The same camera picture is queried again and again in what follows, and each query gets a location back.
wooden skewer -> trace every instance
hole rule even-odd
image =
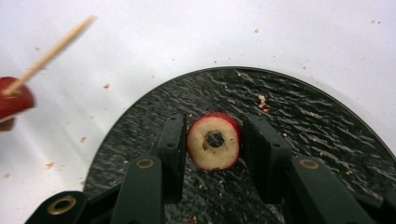
[[[75,40],[83,31],[85,31],[94,21],[95,16],[90,16],[82,24],[78,25],[73,29],[64,39],[62,39],[58,45],[50,50],[41,60],[32,68],[29,69],[20,79],[9,85],[4,91],[3,95],[11,97],[13,94],[18,92],[18,89],[28,81],[38,70],[45,67],[55,56],[63,49],[65,49],[73,40]]]

white table surface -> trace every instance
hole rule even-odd
[[[396,1],[328,2],[1,1],[1,77],[20,77],[78,23],[98,20],[28,82],[36,107],[0,133],[0,223],[22,223],[49,196],[82,190],[129,106],[210,67],[257,67],[312,84],[394,153]]]

black plate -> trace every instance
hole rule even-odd
[[[265,95],[270,113],[259,109]],[[395,158],[358,116],[330,95],[279,73],[223,67],[174,78],[131,106],[100,146],[85,193],[94,197],[118,185],[128,161],[147,155],[168,117],[182,112],[188,126],[207,112],[235,118],[265,116],[293,148],[293,155],[323,160],[351,191],[372,200],[396,189]],[[183,199],[166,205],[167,223],[282,223],[280,206],[260,201],[245,164],[208,173],[186,160]]]

apple crumb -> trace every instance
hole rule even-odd
[[[265,96],[260,94],[259,100],[260,100],[259,108],[262,109],[264,113],[268,114],[270,110],[267,108]]]
[[[49,170],[50,168],[52,168],[54,162],[50,162],[48,164],[46,164],[46,170]]]
[[[197,224],[197,216],[190,217],[189,224]]]

